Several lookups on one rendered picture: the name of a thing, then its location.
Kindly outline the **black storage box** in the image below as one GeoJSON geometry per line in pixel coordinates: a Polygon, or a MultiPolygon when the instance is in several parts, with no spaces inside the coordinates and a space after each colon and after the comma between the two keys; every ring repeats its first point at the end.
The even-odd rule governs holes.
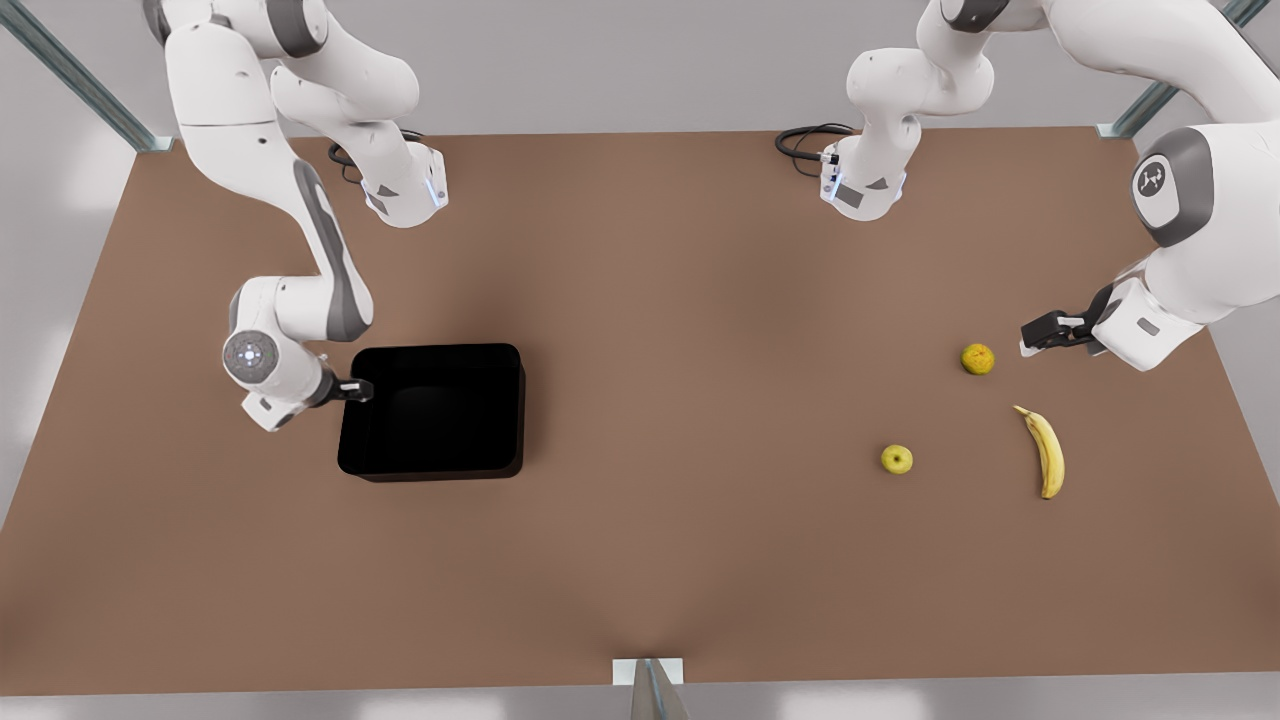
{"type": "Polygon", "coordinates": [[[369,347],[351,373],[372,397],[346,405],[342,471],[381,483],[520,473],[525,370],[513,345],[369,347]]]}

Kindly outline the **yellow banana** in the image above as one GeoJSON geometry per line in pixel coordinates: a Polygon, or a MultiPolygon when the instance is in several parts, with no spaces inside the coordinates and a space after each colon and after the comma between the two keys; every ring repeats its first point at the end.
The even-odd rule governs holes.
{"type": "Polygon", "coordinates": [[[1059,437],[1044,416],[1018,405],[1014,405],[1012,409],[1023,416],[1038,447],[1042,475],[1041,497],[1053,498],[1061,491],[1065,480],[1065,457],[1059,437]]]}

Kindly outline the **silver frame post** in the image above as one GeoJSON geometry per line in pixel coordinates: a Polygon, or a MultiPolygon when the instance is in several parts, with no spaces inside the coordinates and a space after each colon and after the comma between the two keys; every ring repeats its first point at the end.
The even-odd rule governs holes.
{"type": "Polygon", "coordinates": [[[172,150],[172,137],[151,132],[20,0],[0,0],[0,26],[136,152],[172,150]]]}
{"type": "MultiPolygon", "coordinates": [[[[1219,9],[1226,22],[1245,40],[1244,28],[1263,12],[1272,0],[1228,0],[1219,9]]],[[[1101,138],[1135,138],[1169,104],[1180,90],[1153,81],[1116,120],[1094,126],[1101,138]]]]}
{"type": "Polygon", "coordinates": [[[678,696],[684,659],[613,659],[612,682],[630,685],[630,720],[690,720],[678,696]]]}

